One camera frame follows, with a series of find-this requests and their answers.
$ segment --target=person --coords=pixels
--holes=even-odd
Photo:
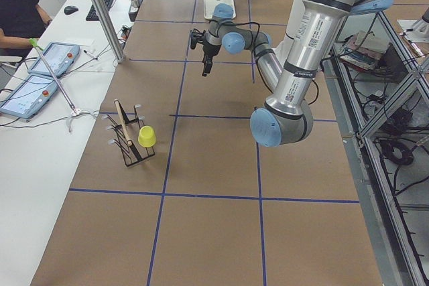
[[[39,0],[0,0],[0,48],[6,55],[26,57],[30,38],[39,38],[52,21]]]

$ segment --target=tablet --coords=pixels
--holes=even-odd
[[[51,42],[43,51],[45,59],[48,61],[57,77],[63,75],[73,64],[79,55],[80,47],[74,44],[64,44]],[[28,70],[28,74],[39,74],[50,76],[45,63],[38,58]]]
[[[49,76],[30,74],[3,102],[0,113],[30,119],[58,89]]]

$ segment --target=keyboard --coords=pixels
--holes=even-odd
[[[110,10],[113,5],[114,0],[103,0],[106,4],[107,10]],[[89,9],[88,15],[86,16],[85,20],[87,21],[97,21],[100,20],[97,16],[97,13],[95,12],[94,5],[91,6],[91,9]]]

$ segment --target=electronic equipment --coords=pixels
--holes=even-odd
[[[105,2],[105,5],[107,7],[107,10],[110,10],[113,6],[114,0],[103,0]],[[85,20],[87,21],[98,21],[100,20],[97,16],[97,13],[95,11],[94,5],[91,5],[91,8],[89,9],[88,15],[86,16]]]
[[[43,51],[43,55],[55,72],[55,75],[59,77],[73,64],[79,52],[79,45],[50,42],[48,47]],[[28,69],[28,74],[50,76],[48,68],[40,58],[31,65]]]
[[[30,74],[0,104],[0,113],[30,119],[50,100],[57,89],[52,77]]]

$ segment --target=white desk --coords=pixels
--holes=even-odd
[[[67,0],[66,5],[75,5],[79,11],[65,15],[63,7],[40,38],[39,45],[86,39],[93,41],[91,49],[98,54],[108,42],[99,22],[85,21],[90,0]],[[110,10],[115,30],[131,25],[129,5],[130,0],[116,0]],[[90,49],[81,48],[74,67],[90,59],[82,52],[85,48]],[[99,109],[115,71],[114,59],[109,51],[96,64],[88,64],[80,72],[62,79],[76,107]],[[15,75],[25,78],[25,66]],[[7,87],[15,88],[20,82],[13,78]],[[34,126],[69,114],[70,108],[58,91],[30,122],[18,121],[13,125]],[[0,124],[14,119],[1,115]],[[30,284],[94,123],[91,116],[74,119],[71,133],[66,121],[35,129],[0,127],[0,285]]]

